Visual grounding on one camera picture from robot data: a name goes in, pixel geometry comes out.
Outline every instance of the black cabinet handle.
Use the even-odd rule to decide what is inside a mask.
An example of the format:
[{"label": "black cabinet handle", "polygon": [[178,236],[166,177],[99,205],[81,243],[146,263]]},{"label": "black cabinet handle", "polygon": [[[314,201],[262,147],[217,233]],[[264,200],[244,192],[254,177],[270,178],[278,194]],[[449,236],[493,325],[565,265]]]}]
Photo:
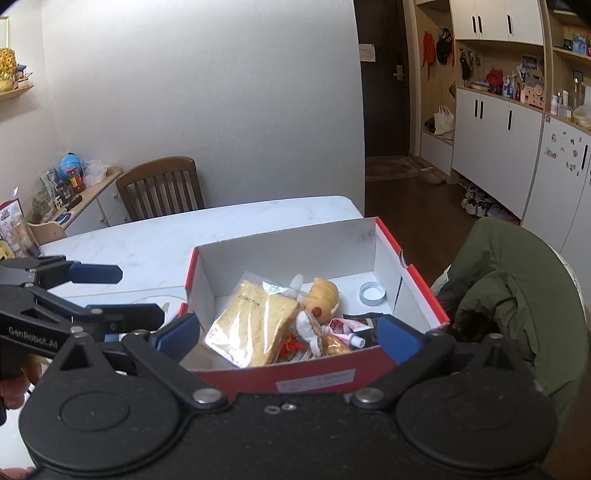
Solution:
[{"label": "black cabinet handle", "polygon": [[585,145],[585,155],[583,155],[583,163],[581,164],[581,170],[585,169],[585,162],[587,161],[587,150],[589,149],[588,145]]}]

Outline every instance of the green jacket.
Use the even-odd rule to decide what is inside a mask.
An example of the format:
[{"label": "green jacket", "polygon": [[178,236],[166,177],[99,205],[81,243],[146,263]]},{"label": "green jacket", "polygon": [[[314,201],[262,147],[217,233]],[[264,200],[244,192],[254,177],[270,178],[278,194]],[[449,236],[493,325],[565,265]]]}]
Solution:
[{"label": "green jacket", "polygon": [[562,261],[533,233],[483,218],[448,277],[437,299],[453,329],[472,342],[495,329],[509,337],[562,424],[585,374],[588,349],[583,306]]}]

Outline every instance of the white tote bag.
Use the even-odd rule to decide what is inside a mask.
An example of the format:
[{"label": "white tote bag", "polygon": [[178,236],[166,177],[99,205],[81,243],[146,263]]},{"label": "white tote bag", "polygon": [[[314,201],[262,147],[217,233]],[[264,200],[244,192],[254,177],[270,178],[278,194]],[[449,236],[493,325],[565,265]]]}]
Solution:
[{"label": "white tote bag", "polygon": [[435,118],[435,134],[444,135],[453,132],[455,128],[455,118],[448,107],[442,105],[439,107],[439,112],[434,115]]}]

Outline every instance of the cabinet door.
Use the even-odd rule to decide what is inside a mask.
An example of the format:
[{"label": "cabinet door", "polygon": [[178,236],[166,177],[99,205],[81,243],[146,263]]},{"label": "cabinet door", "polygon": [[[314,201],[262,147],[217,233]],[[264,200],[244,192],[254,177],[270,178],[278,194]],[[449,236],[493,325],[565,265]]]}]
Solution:
[{"label": "cabinet door", "polygon": [[495,198],[518,218],[523,218],[534,181],[542,117],[541,112],[510,103],[505,118],[505,152],[496,170]]},{"label": "cabinet door", "polygon": [[67,236],[75,236],[107,227],[108,225],[99,203],[94,200],[78,214],[65,231]]},{"label": "cabinet door", "polygon": [[129,218],[129,213],[127,213],[127,208],[125,205],[121,205],[117,211],[111,215],[111,218],[107,221],[109,226],[117,226],[123,225],[124,223],[129,223],[131,220]]},{"label": "cabinet door", "polygon": [[456,40],[478,40],[478,16],[474,0],[450,0]]},{"label": "cabinet door", "polygon": [[544,45],[538,0],[505,0],[509,41]]},{"label": "cabinet door", "polygon": [[479,108],[480,113],[476,122],[480,123],[480,133],[472,151],[473,170],[467,177],[489,195],[497,198],[498,170],[505,153],[509,103],[500,98],[482,95]]},{"label": "cabinet door", "polygon": [[562,250],[583,192],[589,137],[547,116],[534,187],[523,227],[557,252]]},{"label": "cabinet door", "polygon": [[474,91],[457,90],[452,168],[468,178],[473,173],[474,150],[478,143],[480,97]]},{"label": "cabinet door", "polygon": [[509,40],[507,14],[501,0],[475,0],[476,23],[481,40]]},{"label": "cabinet door", "polygon": [[[587,150],[586,161],[591,159],[591,137],[584,139]],[[591,176],[587,173],[583,194],[574,216],[573,225],[566,237],[561,251],[564,259],[574,268],[585,303],[591,303],[591,255],[589,255],[589,239],[591,238]]]},{"label": "cabinet door", "polygon": [[111,185],[99,193],[98,199],[100,208],[105,214],[105,218],[110,218],[111,215],[113,215],[123,204],[123,200],[121,200],[121,195],[119,195],[119,190],[117,189],[117,184],[115,182],[111,183]]}]

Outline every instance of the white bottle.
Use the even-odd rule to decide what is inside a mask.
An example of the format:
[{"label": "white bottle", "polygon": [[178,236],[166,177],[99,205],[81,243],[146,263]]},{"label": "white bottle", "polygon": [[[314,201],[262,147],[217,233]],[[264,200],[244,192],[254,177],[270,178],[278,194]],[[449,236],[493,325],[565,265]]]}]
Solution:
[{"label": "white bottle", "polygon": [[558,96],[552,96],[552,103],[550,104],[550,115],[558,116]]}]

